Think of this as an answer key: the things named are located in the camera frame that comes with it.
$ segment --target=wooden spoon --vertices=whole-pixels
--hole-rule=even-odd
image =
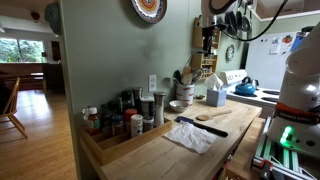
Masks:
[[[211,114],[211,116],[209,116],[209,115],[199,115],[199,116],[196,117],[196,119],[198,119],[199,121],[207,121],[211,117],[219,116],[219,115],[223,115],[223,114],[229,114],[229,113],[232,113],[232,111],[231,110],[221,111],[221,112],[217,112],[217,113]]]

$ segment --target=tissue box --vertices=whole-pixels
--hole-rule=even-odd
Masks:
[[[209,106],[219,107],[224,106],[227,99],[226,90],[212,90],[207,89],[207,100],[206,103]]]

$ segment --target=refrigerator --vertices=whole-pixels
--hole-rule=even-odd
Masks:
[[[266,89],[280,90],[288,56],[307,36],[306,32],[265,34],[249,43],[245,70]]]

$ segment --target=butcher block counter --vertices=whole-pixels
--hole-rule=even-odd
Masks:
[[[232,113],[208,121],[195,120],[198,115],[225,110],[232,110]],[[183,113],[166,109],[165,118],[168,120],[174,121],[177,116],[185,116],[228,133],[226,138],[217,136],[204,154],[161,136],[108,164],[100,165],[81,137],[80,143],[101,179],[212,179],[260,113],[260,107],[230,100],[223,107],[207,106],[205,99],[195,100]]]

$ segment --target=trees outside window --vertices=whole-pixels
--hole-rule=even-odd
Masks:
[[[43,42],[0,37],[0,63],[45,63]]]

